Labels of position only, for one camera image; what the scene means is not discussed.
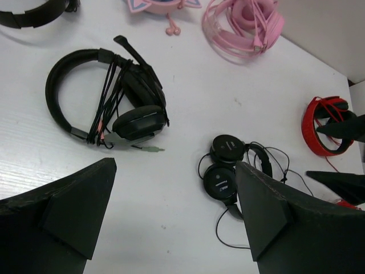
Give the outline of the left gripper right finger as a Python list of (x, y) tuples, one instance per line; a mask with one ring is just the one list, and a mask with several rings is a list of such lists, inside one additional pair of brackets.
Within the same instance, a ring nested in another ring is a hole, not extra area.
[(364, 211), (312, 197), (244, 162), (236, 185), (260, 273), (364, 273)]

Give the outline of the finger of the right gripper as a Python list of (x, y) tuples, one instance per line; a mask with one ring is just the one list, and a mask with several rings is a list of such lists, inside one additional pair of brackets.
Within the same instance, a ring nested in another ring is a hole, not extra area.
[(323, 184), (351, 205), (364, 203), (364, 175), (306, 171), (306, 176)]
[(364, 117), (365, 115), (357, 116), (349, 120), (339, 123), (327, 124), (320, 126), (316, 132), (325, 134), (337, 139), (364, 141)]

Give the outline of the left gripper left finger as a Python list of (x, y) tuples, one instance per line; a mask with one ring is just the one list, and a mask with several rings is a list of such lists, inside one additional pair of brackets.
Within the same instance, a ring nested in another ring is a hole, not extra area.
[(114, 158), (1, 200), (1, 273), (83, 273), (117, 171)]

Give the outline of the black Panasonic wired headphones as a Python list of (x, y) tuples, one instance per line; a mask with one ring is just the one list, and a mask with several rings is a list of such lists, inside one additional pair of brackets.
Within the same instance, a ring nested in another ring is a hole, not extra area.
[(290, 169), (290, 158), (287, 153), (275, 147), (264, 146), (258, 142), (245, 143), (239, 138), (222, 134), (212, 140), (209, 152), (201, 157), (197, 166), (197, 173), (202, 180), (206, 194), (219, 202), (222, 202), (226, 210), (220, 215), (215, 225), (217, 240), (233, 249), (249, 250), (248, 245), (232, 245), (224, 242), (219, 236), (218, 229), (221, 219), (226, 213), (230, 213), (236, 220), (242, 221), (243, 215), (238, 209), (238, 195), (236, 186), (236, 163), (247, 158), (248, 162), (261, 162), (261, 171), (273, 176), (271, 160), (273, 159), (282, 172), (282, 183), (286, 183), (289, 172), (299, 176), (304, 183), (303, 176)]

